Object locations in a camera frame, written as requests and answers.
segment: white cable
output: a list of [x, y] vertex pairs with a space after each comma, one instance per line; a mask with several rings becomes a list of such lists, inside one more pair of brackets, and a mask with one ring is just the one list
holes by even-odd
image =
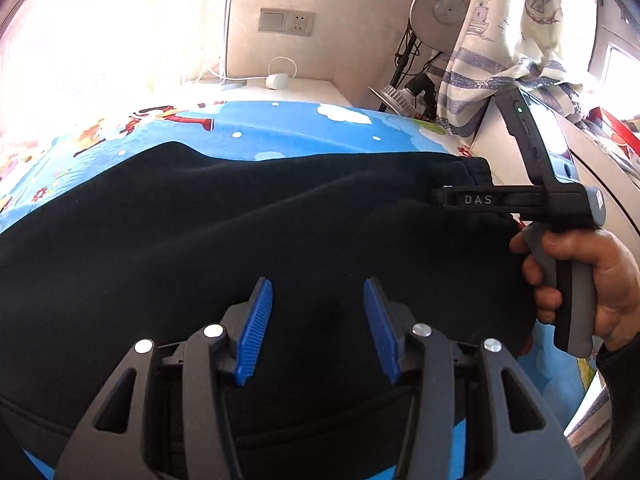
[[269, 75], [271, 75], [271, 65], [273, 64], [274, 61], [276, 61], [276, 59], [286, 59], [287, 61], [290, 61], [293, 63], [293, 66], [295, 67], [295, 72], [293, 73], [293, 76], [291, 76], [291, 78], [294, 79], [298, 74], [298, 66], [296, 62], [293, 61], [290, 57], [285, 57], [285, 56], [276, 56], [269, 62], [269, 67], [267, 68], [267, 72], [269, 72]]
[[[295, 76], [298, 75], [298, 65], [296, 64], [295, 61], [293, 61], [290, 57], [285, 57], [285, 56], [276, 56], [274, 57], [270, 62], [269, 62], [269, 66], [267, 68], [267, 72], [269, 73], [269, 75], [271, 75], [271, 65], [273, 64], [274, 61], [276, 61], [276, 59], [286, 59], [290, 62], [293, 63], [293, 67], [294, 67], [294, 73], [293, 76], [291, 76], [291, 78], [295, 78]], [[224, 84], [225, 81], [249, 81], [250, 79], [267, 79], [264, 76], [256, 76], [256, 77], [227, 77], [225, 75], [220, 75], [217, 72], [214, 72], [213, 69], [211, 68], [211, 65], [205, 65], [203, 67], [203, 69], [200, 71], [200, 73], [198, 74], [198, 77], [193, 81], [194, 83], [199, 83], [200, 80], [202, 79], [202, 76], [204, 75], [205, 72], [209, 72], [211, 75], [214, 75], [215, 77], [217, 77], [218, 79], [220, 79], [220, 83], [218, 84]]]

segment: hand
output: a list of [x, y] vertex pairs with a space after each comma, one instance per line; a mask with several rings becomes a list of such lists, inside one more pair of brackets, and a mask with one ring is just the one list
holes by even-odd
[[[514, 253], [528, 253], [522, 233], [509, 244]], [[638, 264], [620, 240], [603, 230], [574, 230], [562, 234], [547, 231], [542, 249], [556, 260], [578, 260], [593, 266], [597, 305], [593, 333], [604, 339], [609, 351], [618, 350], [640, 332], [640, 272]], [[522, 264], [524, 278], [535, 290], [538, 320], [553, 323], [562, 303], [559, 290], [541, 285], [542, 268], [530, 254]]]

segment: window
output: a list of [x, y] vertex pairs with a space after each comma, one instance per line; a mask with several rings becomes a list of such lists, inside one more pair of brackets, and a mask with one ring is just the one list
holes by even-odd
[[640, 61], [609, 43], [601, 81], [605, 110], [620, 120], [640, 114]]
[[225, 0], [25, 0], [0, 38], [0, 166], [146, 106], [223, 54]]

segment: white cloud print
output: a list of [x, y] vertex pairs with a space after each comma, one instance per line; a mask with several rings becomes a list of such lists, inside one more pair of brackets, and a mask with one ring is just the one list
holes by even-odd
[[365, 114], [354, 110], [347, 110], [347, 108], [342, 108], [341, 106], [320, 105], [318, 107], [318, 113], [327, 116], [327, 118], [332, 121], [338, 121], [340, 123], [371, 124], [371, 119]]

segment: finger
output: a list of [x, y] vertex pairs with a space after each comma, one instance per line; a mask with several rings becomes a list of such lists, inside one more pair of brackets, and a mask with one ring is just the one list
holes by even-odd
[[524, 241], [522, 233], [516, 234], [509, 242], [509, 248], [512, 253], [526, 254], [530, 253], [529, 246]]
[[524, 275], [524, 279], [527, 280], [527, 283], [530, 283], [533, 286], [540, 285], [545, 277], [542, 268], [538, 265], [533, 254], [530, 254], [524, 259], [524, 262], [522, 263], [522, 273]]
[[562, 303], [562, 294], [552, 286], [537, 287], [534, 298], [539, 310], [557, 310]]
[[542, 249], [556, 260], [578, 260], [600, 270], [620, 263], [624, 248], [620, 241], [604, 230], [573, 230], [565, 233], [547, 231], [542, 237]]
[[549, 310], [538, 311], [538, 321], [542, 324], [549, 325], [556, 320], [556, 313]]

